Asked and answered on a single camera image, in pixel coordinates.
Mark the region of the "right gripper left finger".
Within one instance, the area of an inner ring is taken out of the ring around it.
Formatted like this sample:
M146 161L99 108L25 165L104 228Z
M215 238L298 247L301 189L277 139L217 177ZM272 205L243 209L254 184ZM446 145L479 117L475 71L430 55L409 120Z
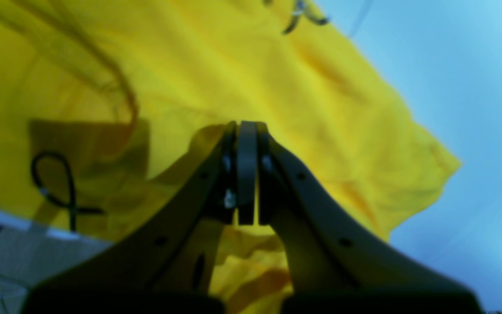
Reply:
M223 314L208 296L224 226L254 222L256 123L228 123L207 159L123 241L38 284L24 314Z

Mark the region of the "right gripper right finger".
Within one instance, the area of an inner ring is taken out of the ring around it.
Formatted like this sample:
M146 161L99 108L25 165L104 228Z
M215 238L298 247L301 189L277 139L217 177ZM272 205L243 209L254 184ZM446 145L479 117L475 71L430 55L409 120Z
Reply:
M293 294L283 314L479 314L464 286L407 258L347 214L257 125L258 219L281 239Z

